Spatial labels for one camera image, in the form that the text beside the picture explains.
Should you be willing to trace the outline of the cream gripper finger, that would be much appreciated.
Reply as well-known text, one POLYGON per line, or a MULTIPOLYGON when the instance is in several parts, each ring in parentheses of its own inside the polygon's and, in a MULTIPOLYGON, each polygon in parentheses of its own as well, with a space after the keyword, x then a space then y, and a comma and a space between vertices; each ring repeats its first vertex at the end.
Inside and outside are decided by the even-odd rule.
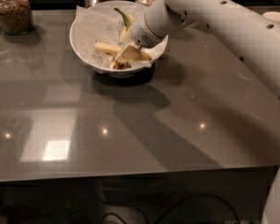
POLYGON ((128 62, 135 60, 141 55, 141 51, 135 46, 128 44, 120 49, 115 56, 115 60, 118 62, 128 62))
POLYGON ((128 43, 131 40, 131 33, 130 32, 125 32, 121 33, 119 36, 119 45, 123 46, 126 43, 128 43))

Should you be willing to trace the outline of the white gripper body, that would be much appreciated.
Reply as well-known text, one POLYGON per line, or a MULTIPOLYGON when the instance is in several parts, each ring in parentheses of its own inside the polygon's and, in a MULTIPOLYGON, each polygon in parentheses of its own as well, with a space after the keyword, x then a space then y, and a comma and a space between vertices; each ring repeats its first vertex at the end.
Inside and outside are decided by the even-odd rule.
POLYGON ((163 41, 163 37, 153 34, 147 26, 145 14, 141 13, 130 28, 131 40, 135 45, 146 49, 152 49, 163 41))

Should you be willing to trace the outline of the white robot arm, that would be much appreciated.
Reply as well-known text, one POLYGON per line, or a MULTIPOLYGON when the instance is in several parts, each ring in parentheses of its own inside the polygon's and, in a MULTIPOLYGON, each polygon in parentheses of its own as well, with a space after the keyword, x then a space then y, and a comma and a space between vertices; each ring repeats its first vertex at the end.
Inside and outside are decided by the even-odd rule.
MULTIPOLYGON (((246 99, 243 105, 260 110, 279 102, 268 112, 280 113, 280 24, 242 7, 231 0, 156 0, 131 25, 129 38, 143 48, 154 48, 172 31, 198 22, 224 44, 271 94, 246 99)), ((280 146, 271 134, 244 114, 229 108, 210 89, 197 106, 224 123, 235 133, 238 149, 218 146, 217 152, 229 158, 237 153, 257 166, 280 164, 280 146)))

